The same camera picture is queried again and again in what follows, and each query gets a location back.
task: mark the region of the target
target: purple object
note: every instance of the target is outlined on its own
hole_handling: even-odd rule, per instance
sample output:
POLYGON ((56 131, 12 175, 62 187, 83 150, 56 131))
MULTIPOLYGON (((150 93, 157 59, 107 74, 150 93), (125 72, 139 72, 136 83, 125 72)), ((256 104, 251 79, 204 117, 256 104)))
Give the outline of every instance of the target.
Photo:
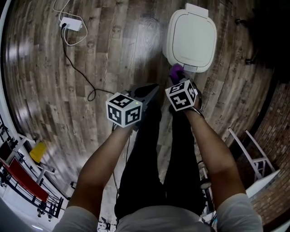
POLYGON ((179 77, 177 72, 183 72, 183 67, 178 63, 172 66, 169 73, 173 85, 177 85, 179 83, 179 77))

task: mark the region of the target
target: wall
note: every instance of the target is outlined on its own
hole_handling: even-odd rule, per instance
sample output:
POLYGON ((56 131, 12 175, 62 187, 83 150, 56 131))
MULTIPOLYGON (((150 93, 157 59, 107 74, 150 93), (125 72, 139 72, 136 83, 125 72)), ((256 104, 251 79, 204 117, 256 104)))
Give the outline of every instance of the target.
MULTIPOLYGON (((269 160, 281 171, 277 177, 256 196, 252 197, 255 210, 261 215, 264 225, 272 222, 290 209, 290 84, 278 84, 269 109, 255 134, 255 139, 269 160)), ((252 157, 259 152, 253 143, 247 147, 252 157)), ((242 178, 247 173, 240 166, 242 178)))

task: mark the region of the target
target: white cable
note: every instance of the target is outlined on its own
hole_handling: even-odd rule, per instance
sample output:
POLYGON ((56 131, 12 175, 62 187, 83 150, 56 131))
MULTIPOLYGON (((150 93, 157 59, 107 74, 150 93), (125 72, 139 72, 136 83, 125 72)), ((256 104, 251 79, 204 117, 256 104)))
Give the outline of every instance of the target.
POLYGON ((64 30, 63 30, 63 38, 64 38, 65 43, 66 43, 68 46, 75 46, 75 45, 79 44, 80 42, 82 42, 82 41, 87 37, 87 35, 88 35, 87 26, 86 26, 86 24, 85 24, 85 22, 83 21, 83 19, 82 19, 81 16, 74 15, 74 14, 71 14, 71 13, 68 13, 68 12, 64 12, 64 9, 66 8, 66 6, 67 6, 68 3, 70 2, 70 0, 68 0, 68 2, 64 5, 64 7, 61 9, 61 11, 56 10, 56 9, 54 8, 56 2, 57 2, 57 0, 54 1, 54 4, 53 4, 53 10, 54 10, 55 12, 58 12, 58 13, 59 13, 59 15, 58 15, 58 20, 59 20, 60 22, 62 21, 62 20, 60 19, 61 14, 67 14, 67 15, 70 15, 70 16, 74 16, 74 17, 78 17, 78 18, 80 18, 81 21, 82 21, 82 24, 84 25, 84 27, 85 27, 85 29, 86 29, 86 36, 85 36, 84 38, 82 38, 80 41, 78 41, 78 42, 76 42, 76 43, 74 43, 74 44, 69 44, 69 43, 67 42, 66 38, 65 38, 65 31, 66 31, 67 28, 66 28, 66 27, 64 28, 64 30))

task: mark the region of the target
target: power cable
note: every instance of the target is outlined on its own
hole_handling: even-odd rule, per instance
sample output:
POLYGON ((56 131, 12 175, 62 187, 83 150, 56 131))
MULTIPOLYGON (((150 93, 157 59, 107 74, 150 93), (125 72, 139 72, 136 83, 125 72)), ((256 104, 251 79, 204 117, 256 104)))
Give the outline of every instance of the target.
POLYGON ((76 70, 76 71, 78 71, 84 78, 85 78, 85 80, 90 84, 90 86, 92 87, 92 91, 89 93, 89 95, 87 96, 87 100, 89 101, 89 102, 91 102, 91 101, 93 101, 95 98, 96 98, 96 91, 103 91, 103 92, 107 92, 107 93, 111 93, 111 94, 114 94, 113 92, 111 92, 111 91, 107 91, 107 90, 104 90, 104 89, 99 89, 99 88, 95 88, 94 86, 93 86, 93 84, 89 81, 89 79, 85 76, 85 74, 83 74, 80 70, 78 70, 74 65, 73 65, 73 63, 72 63, 72 61, 70 60, 70 58, 68 57, 68 55, 67 55, 67 53, 66 53, 66 50, 65 50, 65 47, 64 47, 64 40, 63 40, 63 28, 65 28, 65 26, 66 26, 66 24, 63 24, 62 25, 62 28, 61 28, 61 31, 60 31, 60 36, 62 37, 62 41, 63 41, 63 52, 64 52, 64 55, 65 55, 65 57, 69 60, 69 62, 70 62, 70 64, 71 64, 71 66, 73 67, 73 69, 74 70, 76 70))
POLYGON ((212 224, 213 224, 213 222, 214 222, 214 220, 216 219, 216 217, 217 217, 217 212, 215 212, 215 214, 213 214, 213 212, 212 212, 212 219, 211 219, 211 221, 210 221, 210 226, 213 226, 212 224))
MULTIPOLYGON (((113 126, 112 126, 112 132, 115 130, 115 126, 116 126, 116 124, 113 123, 113 126)), ((131 138, 131 136, 129 137, 128 146, 127 146, 127 152, 126 152, 126 164, 127 164, 128 150, 129 150, 129 145, 130 145, 130 138, 131 138)), ((115 187, 116 187, 116 190, 117 190, 117 195, 116 195, 116 200, 117 200, 118 195, 120 195, 120 189, 118 188, 118 185, 117 185, 117 182, 116 182, 115 171, 113 171, 113 178, 114 178, 115 187)))
POLYGON ((217 214, 216 214, 215 217, 214 217, 214 221, 213 221, 213 225, 212 225, 212 227, 214 227, 214 224, 216 223, 216 218, 217 218, 217 214))
POLYGON ((65 43, 66 43, 68 46, 74 46, 74 45, 79 44, 79 43, 82 42, 82 41, 87 37, 87 35, 88 35, 88 30, 87 30, 87 26, 86 26, 85 22, 83 21, 83 19, 82 19, 81 16, 78 16, 78 15, 75 15, 75 14, 71 14, 71 13, 68 13, 68 12, 64 12, 64 9, 66 8, 66 6, 67 6, 68 3, 70 2, 70 0, 67 1, 67 3, 64 5, 64 7, 63 7, 61 10, 56 10, 56 9, 54 8, 56 1, 57 1, 57 0, 55 0, 55 2, 54 2, 54 4, 53 4, 53 10, 54 10, 55 12, 58 12, 58 13, 59 13, 59 15, 58 15, 58 20, 59 20, 60 22, 62 21, 62 20, 60 19, 61 14, 67 14, 67 15, 74 16, 74 17, 78 17, 78 18, 81 19, 82 24, 84 25, 84 27, 85 27, 85 29, 86 29, 86 36, 85 36, 84 38, 82 38, 80 41, 78 41, 78 42, 76 42, 76 43, 74 43, 74 44, 69 44, 69 43, 67 42, 65 36, 63 37, 65 43))

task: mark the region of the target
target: white trash can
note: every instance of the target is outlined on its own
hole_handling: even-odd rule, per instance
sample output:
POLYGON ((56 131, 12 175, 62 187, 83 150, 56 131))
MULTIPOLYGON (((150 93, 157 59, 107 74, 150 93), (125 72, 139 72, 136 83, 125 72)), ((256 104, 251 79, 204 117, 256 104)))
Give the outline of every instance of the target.
POLYGON ((217 28, 208 10, 186 4, 185 10, 173 13, 163 42, 163 54, 171 65, 179 63, 184 70, 202 73, 213 62, 217 28))

